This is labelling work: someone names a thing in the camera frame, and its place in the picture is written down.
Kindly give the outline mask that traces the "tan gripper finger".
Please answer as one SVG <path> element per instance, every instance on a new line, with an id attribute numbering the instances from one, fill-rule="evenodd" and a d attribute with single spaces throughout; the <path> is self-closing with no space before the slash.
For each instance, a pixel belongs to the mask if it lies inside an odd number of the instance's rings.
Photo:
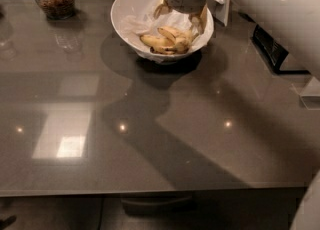
<path id="1" fill-rule="evenodd" d="M 172 8 L 169 6 L 167 0 L 160 0 L 153 12 L 153 17 L 158 19 L 161 15 L 167 15 L 171 12 Z"/>
<path id="2" fill-rule="evenodd" d="M 203 34 L 207 24 L 207 6 L 204 6 L 200 12 L 189 15 L 189 20 L 199 34 Z"/>

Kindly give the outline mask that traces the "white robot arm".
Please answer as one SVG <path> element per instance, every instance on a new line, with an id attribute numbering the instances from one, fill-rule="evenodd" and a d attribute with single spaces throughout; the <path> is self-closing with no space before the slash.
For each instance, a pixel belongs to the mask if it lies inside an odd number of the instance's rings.
<path id="1" fill-rule="evenodd" d="M 320 77 L 320 0 L 232 0 L 285 46 L 314 78 Z M 195 16 L 206 0 L 164 0 L 160 12 L 174 9 Z"/>

